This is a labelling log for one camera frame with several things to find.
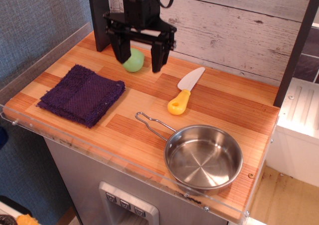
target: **wooden floor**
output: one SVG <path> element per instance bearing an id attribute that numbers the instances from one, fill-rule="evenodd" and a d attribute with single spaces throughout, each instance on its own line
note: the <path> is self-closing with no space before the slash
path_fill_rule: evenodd
<path id="1" fill-rule="evenodd" d="M 266 167 L 250 217 L 267 225 L 319 225 L 319 187 Z"/>

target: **black pole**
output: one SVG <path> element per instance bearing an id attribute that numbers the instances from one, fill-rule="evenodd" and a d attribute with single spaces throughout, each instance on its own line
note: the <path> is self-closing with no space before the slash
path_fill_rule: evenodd
<path id="1" fill-rule="evenodd" d="M 106 34 L 106 20 L 103 18 L 103 14 L 110 11 L 109 0 L 89 0 L 92 23 L 94 29 L 96 50 L 98 52 L 110 44 L 109 37 Z"/>
<path id="2" fill-rule="evenodd" d="M 274 106 L 276 107 L 281 107 L 284 102 L 289 84 L 293 78 L 296 65 L 298 63 L 301 52 L 303 51 L 307 36 L 309 34 L 312 23 L 316 16 L 318 7 L 319 7 L 319 0 L 309 0 L 309 4 L 306 10 L 303 22 L 301 24 L 299 33 L 297 35 L 297 39 L 295 41 L 295 45 L 293 47 L 290 59 L 288 61 L 284 76 L 280 83 L 277 96 L 275 98 Z"/>

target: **purple towel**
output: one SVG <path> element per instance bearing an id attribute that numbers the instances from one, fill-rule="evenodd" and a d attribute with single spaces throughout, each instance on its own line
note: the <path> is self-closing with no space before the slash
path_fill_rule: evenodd
<path id="1" fill-rule="evenodd" d="M 75 65 L 53 89 L 40 98 L 37 106 L 91 128 L 124 90 L 124 82 L 112 81 Z"/>

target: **wooden countertop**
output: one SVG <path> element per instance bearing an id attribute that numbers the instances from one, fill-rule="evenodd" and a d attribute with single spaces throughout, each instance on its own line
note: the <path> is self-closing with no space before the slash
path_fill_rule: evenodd
<path id="1" fill-rule="evenodd" d="M 115 59 L 110 46 L 103 52 L 96 51 L 91 33 L 13 97 L 3 112 L 39 134 L 144 178 L 168 192 L 175 191 L 177 196 L 182 191 L 172 182 L 174 179 L 163 160 L 165 141 L 136 120 L 135 114 L 144 112 L 174 129 L 192 124 L 218 127 L 239 143 L 244 156 L 242 171 L 232 185 L 218 195 L 207 192 L 207 197 L 184 199 L 196 206 L 210 206 L 213 213 L 230 221 L 242 219 L 238 211 L 246 211 L 256 180 L 256 176 L 251 179 L 248 174 L 258 174 L 277 121 L 279 108 L 272 104 L 278 88 L 206 68 L 191 91 L 186 111 L 182 115 L 171 115 L 167 103 L 179 93 L 178 82 L 200 65 L 169 57 L 162 70 L 154 74 L 150 51 L 140 50 L 145 55 L 144 66 L 136 73 L 129 73 Z M 35 106 L 75 64 L 126 84 L 120 99 L 91 129 Z M 159 124 L 151 126 L 164 137 L 172 134 Z"/>

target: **button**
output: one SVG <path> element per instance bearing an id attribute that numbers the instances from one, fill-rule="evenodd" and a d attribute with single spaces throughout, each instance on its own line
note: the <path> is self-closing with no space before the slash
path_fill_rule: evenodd
<path id="1" fill-rule="evenodd" d="M 145 218 L 145 212 L 142 209 L 134 207 L 135 213 L 143 218 Z"/>
<path id="2" fill-rule="evenodd" d="M 113 203 L 116 203 L 116 197 L 112 194 L 106 193 L 106 197 L 108 200 L 110 200 Z"/>
<path id="3" fill-rule="evenodd" d="M 123 208 L 131 210 L 131 205 L 128 202 L 125 202 L 124 200 L 120 199 L 120 204 Z"/>

